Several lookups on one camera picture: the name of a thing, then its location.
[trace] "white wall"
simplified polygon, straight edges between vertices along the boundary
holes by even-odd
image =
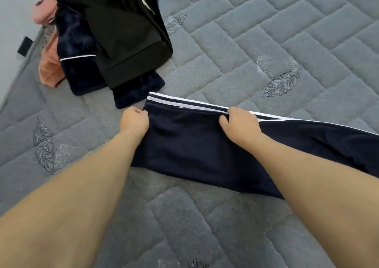
[[[35,39],[40,26],[31,19],[38,0],[0,0],[0,107],[24,57],[17,54],[25,36]]]

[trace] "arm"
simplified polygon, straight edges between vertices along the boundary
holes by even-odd
[[[225,134],[263,165],[334,264],[379,267],[379,179],[272,140],[248,111],[228,112]]]
[[[128,108],[121,132],[0,218],[0,267],[91,267],[149,127]]]

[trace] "mattress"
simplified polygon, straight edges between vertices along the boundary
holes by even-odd
[[[379,0],[159,6],[174,48],[160,93],[379,133]],[[119,131],[108,88],[40,84],[41,42],[0,113],[1,214]],[[95,267],[334,266],[281,199],[131,168]]]

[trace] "pile of clothes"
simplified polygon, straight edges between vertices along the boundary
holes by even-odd
[[[33,19],[56,26],[42,52],[43,84],[66,77],[74,95],[108,86],[119,109],[164,86],[155,69],[173,48],[158,0],[41,0]]]

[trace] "hand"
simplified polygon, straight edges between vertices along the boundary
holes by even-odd
[[[129,107],[121,117],[121,131],[129,131],[142,139],[149,128],[149,116],[146,110],[142,111],[136,107]]]
[[[230,107],[228,113],[229,121],[224,115],[220,116],[222,130],[235,144],[249,150],[252,144],[263,135],[257,117],[237,107]]]

